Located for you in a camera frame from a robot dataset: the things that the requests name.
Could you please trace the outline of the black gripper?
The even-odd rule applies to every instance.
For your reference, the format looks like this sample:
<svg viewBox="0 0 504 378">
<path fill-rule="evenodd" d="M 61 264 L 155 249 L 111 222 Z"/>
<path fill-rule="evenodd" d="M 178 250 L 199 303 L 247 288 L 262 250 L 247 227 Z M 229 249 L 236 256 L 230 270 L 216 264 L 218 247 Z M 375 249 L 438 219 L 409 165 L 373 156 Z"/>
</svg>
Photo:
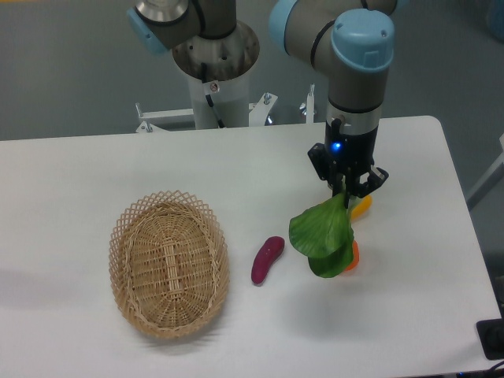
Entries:
<svg viewBox="0 0 504 378">
<path fill-rule="evenodd" d="M 308 157 L 320 180 L 332 190 L 332 196 L 345 194 L 345 207 L 351 197 L 364 198 L 380 188 L 388 179 L 384 169 L 375 166 L 373 158 L 377 130 L 360 135 L 340 131 L 343 120 L 325 124 L 324 141 L 308 151 Z"/>
</svg>

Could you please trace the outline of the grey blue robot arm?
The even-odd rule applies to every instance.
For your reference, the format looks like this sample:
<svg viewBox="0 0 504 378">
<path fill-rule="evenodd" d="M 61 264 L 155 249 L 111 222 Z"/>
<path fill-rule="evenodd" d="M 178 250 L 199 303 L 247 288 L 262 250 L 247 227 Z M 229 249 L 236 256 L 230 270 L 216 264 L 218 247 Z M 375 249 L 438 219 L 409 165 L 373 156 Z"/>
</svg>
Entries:
<svg viewBox="0 0 504 378">
<path fill-rule="evenodd" d="M 325 137 L 309 150 L 317 175 L 347 206 L 381 187 L 387 172 L 373 151 L 389 67 L 391 14 L 399 1 L 278 1 L 269 34 L 288 56 L 328 79 Z M 246 126 L 255 32 L 233 1 L 140 1 L 128 21 L 154 54 L 170 52 L 192 87 L 197 128 Z"/>
</svg>

